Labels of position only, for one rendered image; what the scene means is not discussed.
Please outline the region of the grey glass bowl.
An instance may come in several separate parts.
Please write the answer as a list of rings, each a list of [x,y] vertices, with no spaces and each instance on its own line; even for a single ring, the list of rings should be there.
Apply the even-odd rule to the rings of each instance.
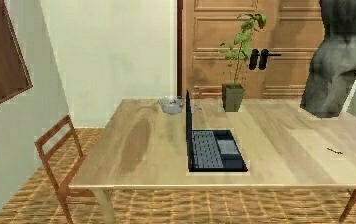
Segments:
[[[178,114],[185,106],[185,100],[181,97],[165,96],[158,100],[162,111],[166,114]]]

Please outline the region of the light wooden table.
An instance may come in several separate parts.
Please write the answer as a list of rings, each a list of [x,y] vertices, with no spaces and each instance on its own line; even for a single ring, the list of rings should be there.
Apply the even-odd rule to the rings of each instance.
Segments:
[[[110,189],[356,189],[351,114],[318,119],[286,99],[248,99],[236,113],[216,99],[193,104],[195,127],[231,130],[248,171],[190,172],[185,115],[165,114],[153,99],[125,99],[70,184],[95,193],[106,224],[114,224]]]

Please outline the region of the brown panelled room door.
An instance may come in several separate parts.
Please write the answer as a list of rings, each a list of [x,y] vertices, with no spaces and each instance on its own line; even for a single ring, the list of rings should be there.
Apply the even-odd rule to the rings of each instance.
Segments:
[[[251,15],[266,17],[252,47],[267,49],[264,70],[245,68],[240,82],[247,98],[296,98],[302,95],[310,60],[324,30],[319,0],[175,0],[178,16],[178,84],[180,95],[218,97],[232,81],[228,61],[218,52],[231,43]]]

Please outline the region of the black open laptop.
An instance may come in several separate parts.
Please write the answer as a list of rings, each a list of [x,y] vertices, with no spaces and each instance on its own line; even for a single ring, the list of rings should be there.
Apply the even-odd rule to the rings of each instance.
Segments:
[[[190,172],[247,172],[230,130],[193,128],[190,93],[186,91],[186,143]]]

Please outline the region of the green potted house plant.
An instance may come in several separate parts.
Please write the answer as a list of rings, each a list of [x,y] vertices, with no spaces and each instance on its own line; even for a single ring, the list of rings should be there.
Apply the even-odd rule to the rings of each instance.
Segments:
[[[266,17],[260,13],[241,13],[238,19],[247,17],[231,42],[222,42],[217,51],[227,61],[227,70],[231,78],[230,83],[222,85],[222,107],[225,112],[238,112],[244,97],[245,88],[240,80],[242,71],[253,56],[253,35],[264,29]]]

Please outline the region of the brown framed wall picture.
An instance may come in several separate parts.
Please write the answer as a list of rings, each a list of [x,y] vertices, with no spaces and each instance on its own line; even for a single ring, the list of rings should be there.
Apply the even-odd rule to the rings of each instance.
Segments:
[[[0,104],[33,87],[4,0],[0,0]]]

